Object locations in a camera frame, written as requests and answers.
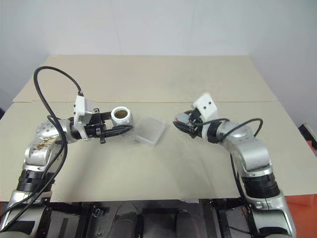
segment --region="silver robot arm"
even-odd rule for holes
[[[100,143],[106,142],[105,138],[126,133],[133,128],[133,118],[130,111],[125,107],[118,107],[111,112],[100,113],[99,109],[91,109],[90,101],[83,96],[77,96],[74,104],[74,117],[69,119],[59,119],[59,123],[66,135],[67,143],[74,143],[79,139],[86,141],[92,137],[99,138]],[[106,120],[112,120],[113,127],[106,128]],[[120,120],[121,124],[117,125],[116,121]],[[22,173],[19,177],[16,190],[11,194],[8,208],[21,203],[23,199],[28,198],[31,194],[37,194],[39,188],[52,178],[60,166],[63,158],[63,152],[53,161],[59,150],[61,149],[61,139],[55,125],[49,120],[38,126],[35,132],[35,138],[28,145],[24,154],[24,163]],[[43,205],[31,207],[21,216],[19,221],[34,221],[34,227],[29,234],[31,237],[38,237],[40,221],[43,223],[50,217],[50,210],[45,206],[49,203],[52,191],[51,187],[54,180],[46,187],[41,195],[34,201],[34,204]],[[15,208],[7,212],[2,217],[0,230],[2,230],[8,222],[21,210]]]
[[[217,107],[210,95],[203,95],[195,101],[194,110],[178,114],[174,124],[193,138],[199,136],[209,142],[222,144],[232,155],[244,183],[243,196],[251,206],[259,234],[296,237],[285,197],[275,181],[268,150],[254,137],[247,125],[229,133],[239,124],[219,119]]]

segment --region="black cable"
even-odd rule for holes
[[[120,208],[122,207],[122,205],[123,205],[124,203],[125,203],[125,202],[122,202],[122,203],[119,205],[119,207],[117,208],[117,210],[115,211],[115,214],[114,214],[114,216],[113,216],[113,218],[112,218],[111,227],[110,227],[110,230],[109,230],[109,232],[108,232],[108,234],[107,234],[106,238],[108,238],[108,237],[109,237],[110,232],[111,232],[111,229],[112,229],[113,224],[114,224],[114,219],[115,219],[115,216],[118,214],[118,211],[120,210]]]
[[[43,69],[51,69],[51,70],[55,70],[63,75],[65,75],[67,78],[69,78],[77,87],[78,89],[78,95],[83,96],[83,92],[79,86],[79,84],[76,82],[75,79],[73,79],[70,75],[68,75],[67,73],[65,73],[64,71],[55,68],[55,67],[51,67],[51,66],[42,66],[39,67],[35,70],[34,75],[33,75],[33,79],[34,79],[34,85],[36,88],[36,91],[41,99],[41,101],[43,102],[44,106],[46,107],[46,109],[49,111],[50,115],[48,116],[48,120],[56,127],[59,136],[61,138],[61,148],[59,150],[59,152],[55,155],[55,157],[51,160],[51,162],[48,164],[48,166],[46,167],[46,169],[44,170],[44,172],[46,173],[48,171],[48,169],[50,168],[50,166],[55,162],[55,160],[59,157],[59,155],[62,153],[62,151],[64,150],[64,154],[63,154],[63,158],[61,160],[60,165],[58,166],[55,174],[47,181],[47,183],[42,187],[42,189],[38,192],[38,194],[30,201],[30,203],[28,205],[26,205],[13,219],[11,219],[11,221],[0,231],[0,232],[4,232],[6,231],[35,201],[36,199],[42,194],[42,192],[45,190],[45,188],[54,180],[54,178],[57,176],[57,174],[59,173],[59,171],[61,170],[63,164],[65,163],[66,157],[67,157],[67,139],[66,136],[64,134],[64,131],[61,127],[61,124],[59,123],[58,119],[55,115],[55,113],[53,112],[53,110],[50,108],[49,104],[47,103],[45,97],[43,96],[39,83],[38,83],[38,74],[41,70]],[[36,190],[31,193],[28,197],[26,197],[25,199],[21,200],[19,203],[16,203],[14,205],[12,205],[10,208],[6,209],[4,211],[4,213],[2,214],[2,216],[7,213],[8,211],[12,210],[13,208],[15,208],[16,206],[20,205],[21,203],[23,203],[24,201],[30,199],[32,196],[35,195],[35,193],[37,193],[37,190],[39,189],[39,186],[36,188]]]
[[[188,121],[190,122],[190,124],[192,125],[196,125],[196,126],[202,126],[202,125],[207,125],[210,124],[212,122],[216,122],[216,121],[230,121],[228,118],[218,118],[218,119],[214,119],[214,120],[209,120],[206,122],[193,122],[192,120],[188,119]]]
[[[190,132],[193,131],[193,128],[191,126],[181,121],[173,121],[173,124],[174,126],[176,126],[177,129],[186,134],[190,134]]]
[[[134,204],[134,202],[130,201],[132,203],[132,205],[134,206],[134,208],[138,211],[139,214],[141,214],[139,208],[137,208],[137,206]]]
[[[243,189],[242,189],[242,186],[241,186],[239,177],[238,177],[239,174],[238,174],[238,173],[236,174],[236,170],[235,170],[235,168],[234,168],[233,158],[232,158],[232,155],[231,155],[231,154],[230,154],[230,161],[231,161],[232,173],[233,173],[234,180],[235,180],[235,182],[236,182],[236,185],[237,185],[237,188],[238,188],[240,197],[244,200],[244,199],[245,199],[245,195],[244,195],[244,193],[243,193]]]
[[[123,133],[128,132],[132,128],[133,128],[133,126],[131,126],[131,125],[117,125],[117,126],[114,126],[112,129],[107,130],[105,132],[105,137],[112,137],[112,136],[121,135]]]
[[[47,118],[48,118],[48,120],[56,127],[55,122],[51,119],[51,115],[48,115]],[[45,170],[43,171],[43,174],[42,174],[42,176],[41,176],[41,179],[44,178],[44,176],[46,175],[46,172],[50,169],[50,167],[52,166],[52,164],[53,164],[53,163],[56,161],[56,159],[60,156],[60,154],[62,153],[63,149],[64,149],[64,145],[62,144],[60,150],[55,154],[55,157],[54,157],[54,158],[49,162],[49,164],[46,166],[46,168],[45,168]],[[26,198],[22,199],[21,201],[15,203],[15,204],[13,204],[12,206],[10,206],[10,207],[8,207],[7,209],[5,209],[5,211],[2,212],[1,217],[3,217],[7,212],[13,210],[14,208],[16,208],[16,207],[18,207],[19,205],[21,205],[23,202],[25,202],[25,201],[29,200],[31,197],[33,197],[33,196],[37,193],[37,191],[38,191],[38,189],[39,189],[40,187],[41,187],[41,184],[38,184],[38,186],[36,187],[36,189],[35,189],[31,194],[29,194],[29,196],[27,196]]]
[[[259,121],[259,122],[260,122],[260,125],[259,125],[259,127],[258,127],[256,133],[254,133],[254,137],[257,136],[257,134],[259,133],[259,131],[261,130],[262,125],[263,125],[263,120],[262,120],[261,118],[253,118],[253,119],[250,119],[250,120],[248,120],[248,121],[245,121],[244,123],[242,123],[242,124],[236,126],[236,127],[233,128],[232,130],[228,131],[228,132],[219,140],[219,142],[222,143],[223,140],[224,140],[228,135],[230,135],[232,132],[236,131],[237,129],[239,129],[239,128],[241,128],[241,127],[245,126],[246,124],[249,124],[249,123],[251,123],[251,122],[253,122],[253,121]]]
[[[244,122],[244,123],[242,123],[242,124],[236,126],[236,127],[233,128],[232,130],[230,130],[229,132],[227,132],[219,141],[220,141],[220,142],[223,142],[223,140],[224,140],[229,134],[231,134],[231,133],[234,132],[235,130],[237,130],[237,129],[239,129],[239,128],[241,128],[241,127],[245,126],[246,124],[249,124],[249,123],[251,123],[251,122],[253,122],[253,121],[259,121],[259,122],[260,122],[259,127],[258,127],[256,133],[254,133],[254,137],[256,137],[257,134],[260,132],[262,126],[263,126],[263,120],[262,120],[261,118],[250,119],[250,120],[248,120],[248,121],[246,121],[246,122]],[[236,171],[235,171],[232,154],[230,154],[230,161],[231,161],[231,167],[232,167],[232,172],[233,172],[234,180],[235,180],[235,182],[236,182],[236,185],[237,185],[237,188],[238,188],[240,197],[241,197],[243,200],[245,200],[245,195],[244,195],[244,193],[243,193],[242,185],[241,185],[241,182],[240,182],[239,172],[236,173]],[[240,229],[235,228],[235,227],[231,227],[231,226],[229,226],[229,227],[230,227],[231,229],[233,229],[233,230],[236,230],[236,231],[239,231],[239,232],[242,232],[242,233],[245,233],[245,234],[255,235],[255,234],[252,234],[252,233],[247,232],[247,231],[240,230]],[[258,236],[261,236],[261,237],[262,237],[262,236],[263,236],[263,237],[266,236],[266,235],[263,235],[263,234],[257,234],[257,235],[258,235]]]
[[[251,233],[250,233],[250,232],[247,232],[247,231],[244,231],[244,230],[240,230],[240,229],[235,228],[235,227],[231,227],[231,226],[229,226],[229,228],[230,228],[230,229],[233,229],[233,230],[235,230],[235,231],[238,231],[238,232],[244,233],[244,234],[251,235]]]

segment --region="clear plastic container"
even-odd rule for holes
[[[166,126],[166,123],[155,118],[142,118],[135,125],[134,138],[139,142],[155,146]]]

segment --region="cardboard sheet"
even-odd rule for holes
[[[215,102],[276,100],[247,56],[57,55],[43,65],[66,71],[96,102],[193,102],[205,92]],[[74,102],[76,88],[60,73],[42,71],[39,82],[48,101]],[[13,101],[39,101],[32,79]]]
[[[72,116],[73,103],[51,103],[60,118]],[[121,137],[78,141],[52,187],[52,202],[237,197],[229,154],[216,144],[192,139],[172,121],[190,103],[95,103],[101,112],[127,106],[135,121],[153,116],[169,127],[156,147]],[[258,138],[268,147],[274,173],[285,195],[317,193],[317,160],[279,102],[222,103],[221,117],[243,122],[261,117]],[[0,197],[9,200],[22,171],[24,152],[37,126],[46,120],[41,102],[15,103],[0,120]]]

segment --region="white wall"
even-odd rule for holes
[[[317,127],[315,0],[0,0],[0,106],[49,54],[250,55]]]

